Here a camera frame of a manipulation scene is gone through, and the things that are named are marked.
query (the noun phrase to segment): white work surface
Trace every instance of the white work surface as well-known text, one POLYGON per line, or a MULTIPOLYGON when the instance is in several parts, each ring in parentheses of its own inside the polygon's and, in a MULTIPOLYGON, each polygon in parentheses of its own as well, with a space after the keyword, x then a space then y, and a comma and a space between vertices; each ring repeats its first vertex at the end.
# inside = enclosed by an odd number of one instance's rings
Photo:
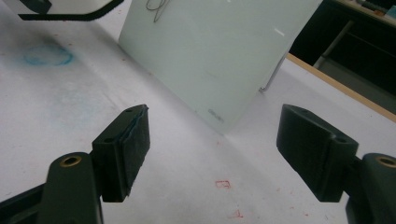
POLYGON ((347 196, 319 203, 276 148, 283 104, 396 156, 396 124, 286 60, 227 134, 213 131, 118 46, 130 2, 99 21, 21 21, 0 1, 0 201, 45 182, 50 163, 147 104, 151 148, 105 223, 340 223, 347 196))

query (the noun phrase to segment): blue ink stain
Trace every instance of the blue ink stain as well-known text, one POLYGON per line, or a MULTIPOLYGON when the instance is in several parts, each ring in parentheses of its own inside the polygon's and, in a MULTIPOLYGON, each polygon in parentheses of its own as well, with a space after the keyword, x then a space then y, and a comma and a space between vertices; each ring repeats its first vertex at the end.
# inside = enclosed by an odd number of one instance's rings
POLYGON ((31 65, 65 65, 73 61, 73 54, 59 45, 43 45, 28 49, 23 59, 31 65))

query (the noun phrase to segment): brass screw hole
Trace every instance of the brass screw hole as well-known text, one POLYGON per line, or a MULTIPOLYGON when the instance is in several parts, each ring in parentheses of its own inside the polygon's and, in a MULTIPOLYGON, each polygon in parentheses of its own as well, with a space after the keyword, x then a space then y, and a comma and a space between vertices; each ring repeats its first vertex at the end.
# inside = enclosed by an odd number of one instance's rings
POLYGON ((396 168, 396 160, 393 160, 388 157, 377 157, 376 160, 384 166, 388 166, 390 168, 396 168))
POLYGON ((71 157, 66 157, 61 161, 61 166, 62 167, 70 167, 77 165, 81 162, 81 157, 80 156, 71 156, 71 157))

